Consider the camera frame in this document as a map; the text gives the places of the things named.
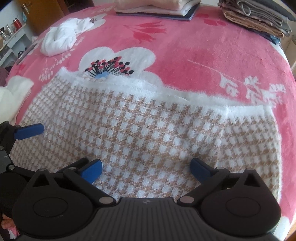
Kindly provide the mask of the pink checkered knit sweater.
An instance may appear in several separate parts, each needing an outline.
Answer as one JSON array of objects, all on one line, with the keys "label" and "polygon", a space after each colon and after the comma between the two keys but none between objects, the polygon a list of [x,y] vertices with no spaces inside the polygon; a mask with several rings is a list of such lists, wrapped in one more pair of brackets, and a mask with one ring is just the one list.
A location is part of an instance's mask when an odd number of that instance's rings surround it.
[{"label": "pink checkered knit sweater", "polygon": [[231,172],[255,169],[280,199],[281,138],[268,105],[62,68],[21,121],[34,123],[44,133],[15,143],[18,166],[56,172],[83,157],[100,159],[95,185],[114,198],[177,199],[199,184],[189,170],[197,157]]}]

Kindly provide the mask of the dark folded clothes stack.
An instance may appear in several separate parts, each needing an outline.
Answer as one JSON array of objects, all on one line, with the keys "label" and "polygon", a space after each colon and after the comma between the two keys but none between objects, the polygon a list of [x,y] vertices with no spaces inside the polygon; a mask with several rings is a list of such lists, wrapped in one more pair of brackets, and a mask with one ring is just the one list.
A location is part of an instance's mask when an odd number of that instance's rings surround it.
[{"label": "dark folded clothes stack", "polygon": [[295,10],[284,1],[219,1],[224,17],[278,45],[290,36]]}]

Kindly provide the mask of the beige folded clothes stack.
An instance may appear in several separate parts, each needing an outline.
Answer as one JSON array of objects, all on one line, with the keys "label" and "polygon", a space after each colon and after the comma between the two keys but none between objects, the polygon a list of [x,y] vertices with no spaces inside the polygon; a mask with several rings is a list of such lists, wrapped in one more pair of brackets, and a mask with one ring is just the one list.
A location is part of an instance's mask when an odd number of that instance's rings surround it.
[{"label": "beige folded clothes stack", "polygon": [[190,21],[198,9],[200,0],[144,0],[114,1],[115,12],[126,16],[155,16],[173,20]]}]

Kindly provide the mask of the white fluffy garment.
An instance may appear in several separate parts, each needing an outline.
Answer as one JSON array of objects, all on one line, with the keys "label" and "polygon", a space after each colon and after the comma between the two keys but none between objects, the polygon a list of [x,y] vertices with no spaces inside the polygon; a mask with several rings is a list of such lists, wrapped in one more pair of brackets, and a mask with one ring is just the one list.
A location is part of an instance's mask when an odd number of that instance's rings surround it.
[{"label": "white fluffy garment", "polygon": [[7,86],[1,87],[1,123],[16,123],[16,116],[29,96],[34,82],[19,75],[12,77]]}]

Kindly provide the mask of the white shelf with bottles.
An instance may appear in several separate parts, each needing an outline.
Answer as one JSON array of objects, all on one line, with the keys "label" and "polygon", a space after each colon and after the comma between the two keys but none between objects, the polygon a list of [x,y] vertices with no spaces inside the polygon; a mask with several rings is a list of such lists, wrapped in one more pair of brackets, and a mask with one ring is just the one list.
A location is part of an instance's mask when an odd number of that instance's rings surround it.
[{"label": "white shelf with bottles", "polygon": [[15,63],[32,41],[32,31],[26,22],[14,18],[12,25],[6,25],[1,31],[1,67]]}]

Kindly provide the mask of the white crumpled cloth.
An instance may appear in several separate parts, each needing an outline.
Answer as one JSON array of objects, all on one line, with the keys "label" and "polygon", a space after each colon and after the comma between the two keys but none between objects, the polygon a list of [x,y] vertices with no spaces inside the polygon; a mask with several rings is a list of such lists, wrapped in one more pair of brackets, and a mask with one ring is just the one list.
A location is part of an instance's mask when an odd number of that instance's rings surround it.
[{"label": "white crumpled cloth", "polygon": [[91,18],[70,18],[61,23],[58,27],[50,28],[41,44],[40,52],[52,57],[70,50],[80,35],[94,26],[94,19]]}]

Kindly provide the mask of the orange wooden door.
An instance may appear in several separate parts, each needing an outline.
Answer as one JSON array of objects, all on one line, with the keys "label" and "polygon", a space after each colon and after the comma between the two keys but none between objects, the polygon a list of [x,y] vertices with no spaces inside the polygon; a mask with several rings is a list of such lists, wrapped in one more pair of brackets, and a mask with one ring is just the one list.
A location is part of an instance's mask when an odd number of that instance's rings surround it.
[{"label": "orange wooden door", "polygon": [[38,35],[65,16],[56,0],[18,0],[18,4],[27,16],[29,26]]}]

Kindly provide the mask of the pink floral bed blanket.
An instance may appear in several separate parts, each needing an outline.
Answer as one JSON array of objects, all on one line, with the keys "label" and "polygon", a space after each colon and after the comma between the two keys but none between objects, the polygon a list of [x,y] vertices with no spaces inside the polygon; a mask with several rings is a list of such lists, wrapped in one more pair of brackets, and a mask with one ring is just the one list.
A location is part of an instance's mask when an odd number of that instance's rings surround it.
[{"label": "pink floral bed blanket", "polygon": [[118,75],[239,104],[268,105],[281,138],[281,219],[275,234],[284,240],[295,216],[295,79],[281,47],[227,21],[211,6],[199,7],[190,21],[119,16],[112,4],[70,17],[92,18],[94,26],[72,49],[54,57],[40,52],[41,34],[32,53],[12,68],[10,78],[34,82],[17,123],[62,68],[96,79]]}]

